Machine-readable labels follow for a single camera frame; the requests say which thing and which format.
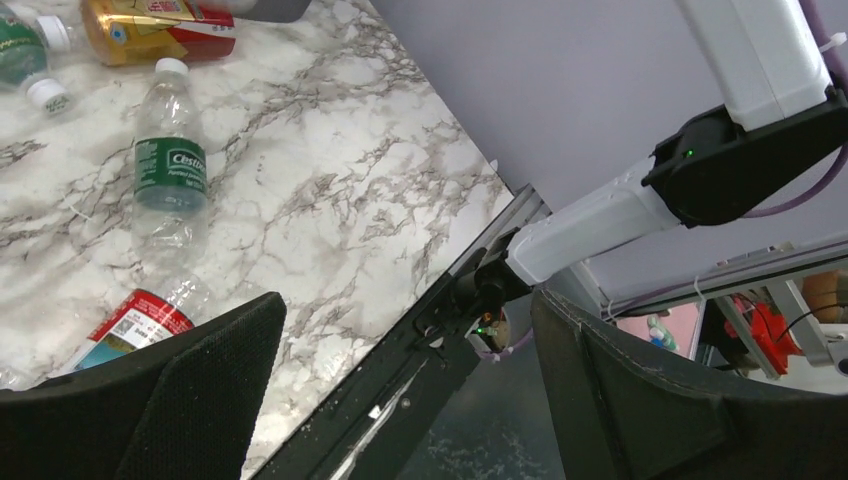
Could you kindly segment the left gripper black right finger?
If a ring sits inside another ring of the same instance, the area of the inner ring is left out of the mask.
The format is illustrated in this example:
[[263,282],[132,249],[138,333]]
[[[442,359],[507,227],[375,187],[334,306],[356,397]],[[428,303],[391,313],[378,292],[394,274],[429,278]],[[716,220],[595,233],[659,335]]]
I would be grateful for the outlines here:
[[843,479],[847,399],[721,372],[537,289],[537,355],[569,479]]

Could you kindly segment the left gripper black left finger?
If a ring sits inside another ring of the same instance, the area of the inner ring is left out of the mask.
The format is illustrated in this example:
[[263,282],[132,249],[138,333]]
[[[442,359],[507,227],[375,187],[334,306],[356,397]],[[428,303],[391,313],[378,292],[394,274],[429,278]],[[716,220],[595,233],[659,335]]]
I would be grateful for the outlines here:
[[1,394],[5,479],[237,479],[277,355],[276,292],[102,365]]

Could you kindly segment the clear bottle red blue label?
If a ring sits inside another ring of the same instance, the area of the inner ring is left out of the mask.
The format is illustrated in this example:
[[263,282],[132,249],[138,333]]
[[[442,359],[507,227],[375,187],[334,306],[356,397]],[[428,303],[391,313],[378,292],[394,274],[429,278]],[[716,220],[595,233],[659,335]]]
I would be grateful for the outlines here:
[[185,269],[155,272],[48,377],[92,368],[185,333],[210,320],[214,302],[213,291],[194,273]]

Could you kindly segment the clear bottle dark green label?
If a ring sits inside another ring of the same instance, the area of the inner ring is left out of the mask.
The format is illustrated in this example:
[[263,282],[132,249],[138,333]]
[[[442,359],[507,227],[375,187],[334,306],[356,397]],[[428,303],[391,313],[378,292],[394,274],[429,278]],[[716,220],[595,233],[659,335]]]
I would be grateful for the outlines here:
[[201,112],[188,66],[156,62],[136,114],[131,235],[141,259],[187,266],[208,244],[209,200]]

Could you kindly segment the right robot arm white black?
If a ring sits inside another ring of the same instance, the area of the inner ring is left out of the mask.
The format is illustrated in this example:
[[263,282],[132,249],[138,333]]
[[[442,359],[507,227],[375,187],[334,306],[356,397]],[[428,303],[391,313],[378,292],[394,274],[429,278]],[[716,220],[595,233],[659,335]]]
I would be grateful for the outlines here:
[[811,1],[682,1],[723,97],[644,160],[553,215],[501,235],[451,291],[498,312],[560,271],[678,226],[793,209],[847,161],[847,73]]

